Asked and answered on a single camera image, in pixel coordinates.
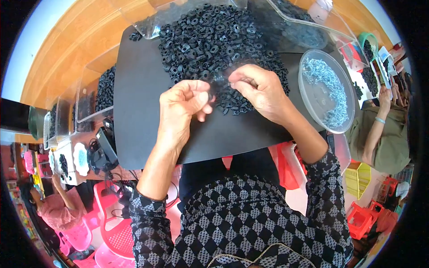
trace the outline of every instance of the pile of black rubber parts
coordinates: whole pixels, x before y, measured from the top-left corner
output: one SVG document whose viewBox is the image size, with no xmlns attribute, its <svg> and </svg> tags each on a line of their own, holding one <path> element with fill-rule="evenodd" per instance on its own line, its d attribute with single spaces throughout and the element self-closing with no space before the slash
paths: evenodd
<svg viewBox="0 0 429 268">
<path fill-rule="evenodd" d="M 367 57 L 368 61 L 372 60 L 374 57 L 374 54 L 371 49 L 371 44 L 368 40 L 365 41 L 363 46 L 363 52 L 365 53 L 365 56 Z M 375 77 L 374 71 L 371 67 L 363 68 L 361 73 L 363 80 L 365 80 L 365 83 L 368 86 L 369 91 L 371 92 L 372 96 L 375 97 L 378 94 L 378 85 L 377 85 L 377 79 Z"/>
<path fill-rule="evenodd" d="M 113 87 L 115 84 L 116 66 L 105 71 L 98 80 L 97 97 L 95 101 L 95 112 L 113 106 Z"/>
<path fill-rule="evenodd" d="M 51 109 L 51 116 L 49 118 L 49 134 L 48 139 L 55 136 L 55 119 L 57 118 L 57 104 L 55 103 Z"/>
<path fill-rule="evenodd" d="M 248 10 L 204 4 L 163 25 L 159 31 L 163 69 L 174 84 L 184 79 L 211 83 L 216 106 L 223 114 L 247 113 L 253 106 L 228 83 L 229 75 L 245 64 L 274 71 L 288 95 L 287 70 L 273 50 L 266 49 Z"/>
<path fill-rule="evenodd" d="M 90 116 L 94 107 L 94 92 L 88 95 L 84 95 L 79 98 L 79 118 L 84 119 L 85 117 Z M 83 121 L 81 123 L 76 122 L 76 104 L 73 105 L 72 111 L 72 121 L 73 121 L 73 131 L 76 132 L 94 132 L 94 122 L 93 121 Z"/>
<path fill-rule="evenodd" d="M 362 89 L 360 88 L 360 86 L 357 85 L 357 82 L 354 82 L 354 91 L 356 92 L 356 96 L 358 100 L 362 99 Z"/>
<path fill-rule="evenodd" d="M 289 18 L 315 23 L 306 9 L 296 6 L 290 1 L 277 0 L 274 3 Z M 261 30 L 269 33 L 266 34 L 266 41 L 279 49 L 292 47 L 291 44 L 304 48 L 323 49 L 328 43 L 328 36 L 324 30 L 284 20 L 266 1 L 250 0 L 249 9 L 261 23 Z"/>
</svg>

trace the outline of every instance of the checkered shirt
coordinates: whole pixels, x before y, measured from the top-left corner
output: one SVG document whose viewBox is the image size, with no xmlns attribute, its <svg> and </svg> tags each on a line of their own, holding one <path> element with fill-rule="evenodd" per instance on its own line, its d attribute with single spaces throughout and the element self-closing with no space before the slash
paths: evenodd
<svg viewBox="0 0 429 268">
<path fill-rule="evenodd" d="M 134 192 L 136 267 L 344 267 L 353 253 L 337 158 L 306 165 L 306 216 L 263 178 L 234 175 L 199 190 L 171 239 L 166 201 Z"/>
</svg>

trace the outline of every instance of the white plate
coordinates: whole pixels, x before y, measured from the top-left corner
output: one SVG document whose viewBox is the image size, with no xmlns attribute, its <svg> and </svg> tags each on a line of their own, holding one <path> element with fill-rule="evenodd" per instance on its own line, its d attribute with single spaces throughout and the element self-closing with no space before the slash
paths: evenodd
<svg viewBox="0 0 429 268">
<path fill-rule="evenodd" d="M 54 172 L 54 170 L 55 170 L 55 157 L 54 157 L 54 153 L 51 150 L 49 150 L 48 158 L 49 158 L 49 166 L 51 167 L 52 172 Z"/>
<path fill-rule="evenodd" d="M 86 153 L 85 145 L 80 142 L 76 143 L 73 151 L 73 162 L 76 166 L 77 172 L 79 172 L 81 176 L 86 176 L 89 171 Z"/>
</svg>

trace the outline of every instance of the black work mat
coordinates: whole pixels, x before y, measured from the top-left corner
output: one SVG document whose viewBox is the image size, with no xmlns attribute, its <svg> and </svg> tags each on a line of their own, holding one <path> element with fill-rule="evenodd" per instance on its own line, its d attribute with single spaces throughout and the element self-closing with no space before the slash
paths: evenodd
<svg viewBox="0 0 429 268">
<path fill-rule="evenodd" d="M 142 169 L 155 145 L 159 126 L 159 97 L 173 85 L 163 70 L 158 39 L 133 42 L 128 27 L 121 40 L 115 73 L 114 119 L 119 164 L 124 169 Z M 342 64 L 336 51 L 331 54 Z M 289 74 L 290 99 L 317 131 L 323 130 L 304 106 L 298 87 L 298 66 L 302 54 L 284 54 Z M 178 164 L 240 154 L 291 140 L 281 126 L 257 111 L 223 115 L 214 108 L 204 123 L 192 120 L 190 139 Z"/>
</svg>

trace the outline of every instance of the yellow plastic basket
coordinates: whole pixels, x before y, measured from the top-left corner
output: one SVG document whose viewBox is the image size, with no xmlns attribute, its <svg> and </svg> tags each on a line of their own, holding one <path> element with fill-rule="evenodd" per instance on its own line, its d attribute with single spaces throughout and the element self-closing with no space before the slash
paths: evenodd
<svg viewBox="0 0 429 268">
<path fill-rule="evenodd" d="M 345 172 L 347 192 L 359 200 L 371 181 L 371 167 L 365 163 L 351 163 Z"/>
</svg>

